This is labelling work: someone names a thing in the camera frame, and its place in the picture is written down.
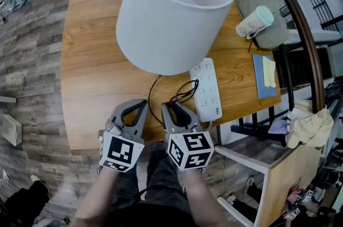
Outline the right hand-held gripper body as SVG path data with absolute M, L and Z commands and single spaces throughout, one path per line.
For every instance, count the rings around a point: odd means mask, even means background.
M 204 168 L 214 153 L 210 133 L 200 125 L 166 127 L 166 140 L 167 154 L 179 170 Z

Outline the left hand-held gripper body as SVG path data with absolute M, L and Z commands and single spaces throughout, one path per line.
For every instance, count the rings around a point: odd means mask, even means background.
M 144 149 L 144 141 L 132 137 L 113 122 L 106 122 L 99 136 L 99 165 L 119 172 L 132 169 Z

